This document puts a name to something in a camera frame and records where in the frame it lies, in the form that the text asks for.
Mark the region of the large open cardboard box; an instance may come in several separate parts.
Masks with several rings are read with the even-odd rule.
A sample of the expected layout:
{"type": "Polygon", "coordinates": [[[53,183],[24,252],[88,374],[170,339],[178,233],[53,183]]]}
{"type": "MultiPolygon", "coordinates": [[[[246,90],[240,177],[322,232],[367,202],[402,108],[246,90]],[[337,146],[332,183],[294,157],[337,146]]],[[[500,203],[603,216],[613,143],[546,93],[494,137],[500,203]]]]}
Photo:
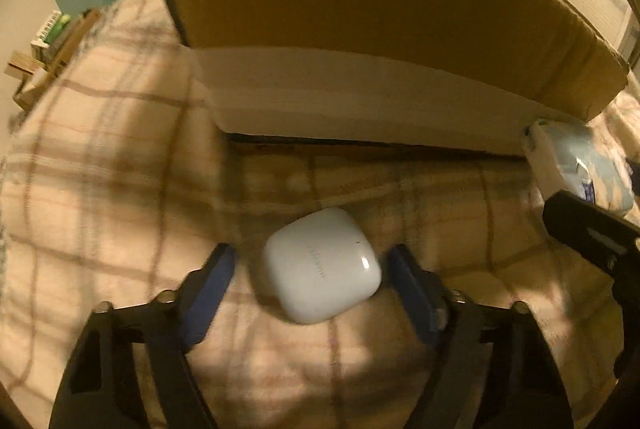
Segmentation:
{"type": "Polygon", "coordinates": [[[567,0],[165,0],[216,125],[516,156],[628,81],[567,0]]]}

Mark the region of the small cardboard box SF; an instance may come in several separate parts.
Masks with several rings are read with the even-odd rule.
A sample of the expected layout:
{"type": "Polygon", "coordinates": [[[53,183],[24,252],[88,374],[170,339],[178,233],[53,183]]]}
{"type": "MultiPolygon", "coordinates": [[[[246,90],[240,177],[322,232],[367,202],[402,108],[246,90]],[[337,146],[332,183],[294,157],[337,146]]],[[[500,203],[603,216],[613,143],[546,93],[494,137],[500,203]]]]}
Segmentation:
{"type": "Polygon", "coordinates": [[[12,53],[6,74],[20,82],[12,100],[22,111],[34,108],[101,17],[100,8],[89,8],[77,15],[53,11],[30,41],[30,52],[12,53]]]}

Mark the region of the beige plaid blanket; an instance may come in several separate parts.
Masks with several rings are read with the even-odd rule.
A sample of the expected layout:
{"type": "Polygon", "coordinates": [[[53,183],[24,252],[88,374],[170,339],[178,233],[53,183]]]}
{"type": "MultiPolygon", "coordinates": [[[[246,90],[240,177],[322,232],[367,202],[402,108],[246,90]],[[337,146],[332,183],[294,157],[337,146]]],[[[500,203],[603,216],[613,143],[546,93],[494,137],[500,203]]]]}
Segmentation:
{"type": "Polygon", "coordinates": [[[217,423],[401,427],[432,357],[394,290],[298,326],[262,271],[273,232],[340,207],[376,253],[405,244],[477,302],[527,302],[584,427],[614,386],[622,316],[608,276],[547,235],[540,206],[519,159],[233,142],[215,126],[164,0],[119,0],[6,160],[1,380],[26,419],[47,427],[92,308],[149,301],[228,243],[233,281],[190,355],[217,423]]]}

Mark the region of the white earbuds case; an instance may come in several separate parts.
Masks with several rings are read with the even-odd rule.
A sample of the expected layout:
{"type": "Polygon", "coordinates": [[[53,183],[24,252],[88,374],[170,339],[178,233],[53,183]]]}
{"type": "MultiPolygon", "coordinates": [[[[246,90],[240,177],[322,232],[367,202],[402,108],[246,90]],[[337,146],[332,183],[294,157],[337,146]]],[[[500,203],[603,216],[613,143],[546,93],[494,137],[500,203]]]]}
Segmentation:
{"type": "Polygon", "coordinates": [[[372,297],[382,282],[371,244],[343,209],[305,215],[266,241],[264,262],[280,305],[297,324],[317,324],[372,297]]]}

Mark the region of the blue tissue pack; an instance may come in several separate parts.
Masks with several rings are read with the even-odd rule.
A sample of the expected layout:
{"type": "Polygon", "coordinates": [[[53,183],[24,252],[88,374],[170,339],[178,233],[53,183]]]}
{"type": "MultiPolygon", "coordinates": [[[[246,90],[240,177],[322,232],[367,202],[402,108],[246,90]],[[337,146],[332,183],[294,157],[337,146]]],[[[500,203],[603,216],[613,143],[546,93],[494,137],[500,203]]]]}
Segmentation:
{"type": "Polygon", "coordinates": [[[620,217],[634,207],[624,157],[589,126],[540,119],[524,130],[523,150],[544,200],[566,190],[620,217]]]}

